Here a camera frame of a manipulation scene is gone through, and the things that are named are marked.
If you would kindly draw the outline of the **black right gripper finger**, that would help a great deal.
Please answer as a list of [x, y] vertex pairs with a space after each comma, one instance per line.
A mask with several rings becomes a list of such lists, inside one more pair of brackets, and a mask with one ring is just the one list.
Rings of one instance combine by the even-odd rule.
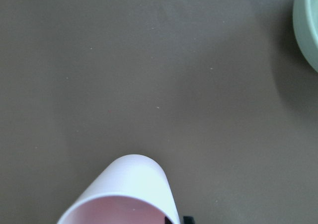
[[184, 224], [194, 224], [194, 218], [192, 216], [183, 216]]

